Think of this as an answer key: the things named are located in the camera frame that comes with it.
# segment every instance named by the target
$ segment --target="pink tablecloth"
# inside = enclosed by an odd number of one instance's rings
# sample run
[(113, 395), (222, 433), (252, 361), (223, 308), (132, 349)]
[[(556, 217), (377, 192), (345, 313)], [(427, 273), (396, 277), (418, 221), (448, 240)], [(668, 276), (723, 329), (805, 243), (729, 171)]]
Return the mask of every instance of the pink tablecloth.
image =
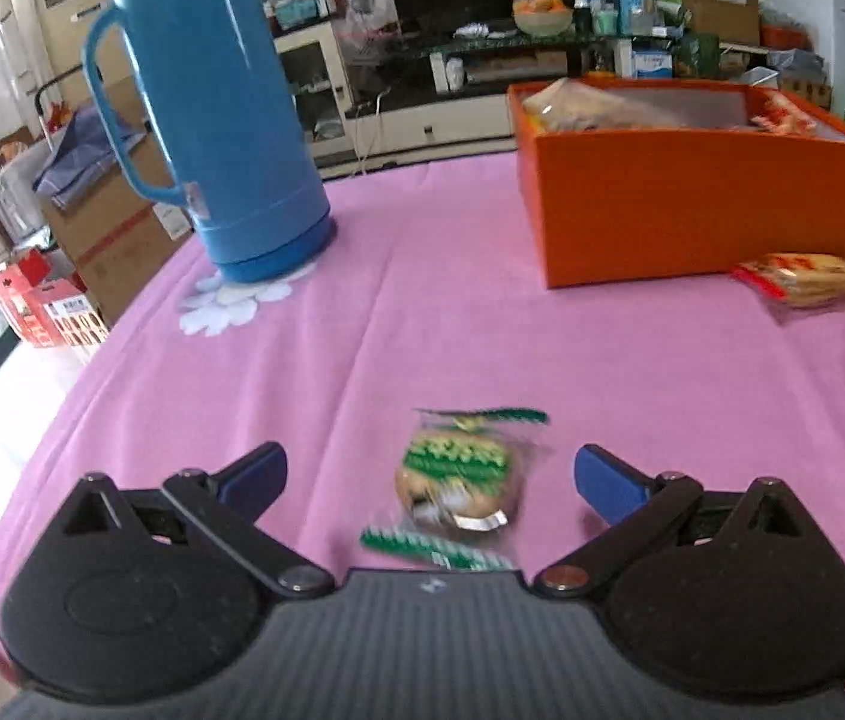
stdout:
[(530, 576), (591, 535), (571, 482), (584, 442), (719, 490), (784, 477), (845, 556), (845, 309), (779, 327), (721, 276), (546, 292), (512, 155), (329, 194), (339, 238), (308, 274), (214, 295), (193, 241), (136, 300), (13, 495), (0, 598), (86, 471), (150, 487), (270, 439), (289, 485), (260, 526), (339, 575), (380, 565), (357, 536), (395, 504), (414, 407), (550, 413), (515, 528)]

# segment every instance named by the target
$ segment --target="blue thermos flask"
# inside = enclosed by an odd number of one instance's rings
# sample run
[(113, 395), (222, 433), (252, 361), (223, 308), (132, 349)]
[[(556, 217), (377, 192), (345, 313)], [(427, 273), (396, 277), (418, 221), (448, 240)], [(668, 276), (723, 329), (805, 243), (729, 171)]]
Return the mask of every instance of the blue thermos flask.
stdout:
[[(116, 25), (175, 186), (143, 181), (117, 135), (96, 69)], [(83, 66), (128, 184), (187, 208), (224, 278), (283, 274), (328, 242), (329, 201), (261, 0), (112, 0), (86, 36)]]

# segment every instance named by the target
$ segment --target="fruit bowl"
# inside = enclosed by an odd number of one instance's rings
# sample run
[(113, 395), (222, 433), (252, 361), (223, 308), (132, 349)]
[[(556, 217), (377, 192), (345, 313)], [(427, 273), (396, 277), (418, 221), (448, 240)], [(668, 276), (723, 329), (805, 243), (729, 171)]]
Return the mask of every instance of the fruit bowl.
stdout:
[(515, 25), (533, 37), (553, 37), (572, 25), (571, 10), (550, 10), (542, 13), (513, 13)]

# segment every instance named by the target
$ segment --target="orange box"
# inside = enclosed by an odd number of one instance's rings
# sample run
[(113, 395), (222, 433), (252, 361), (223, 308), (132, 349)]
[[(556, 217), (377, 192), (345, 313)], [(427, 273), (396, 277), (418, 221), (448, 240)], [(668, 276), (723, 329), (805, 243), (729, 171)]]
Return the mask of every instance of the orange box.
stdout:
[(769, 92), (718, 81), (587, 79), (692, 128), (539, 132), (509, 89), (519, 186), (547, 287), (726, 272), (772, 251), (845, 257), (845, 122), (795, 95), (816, 136), (745, 129)]

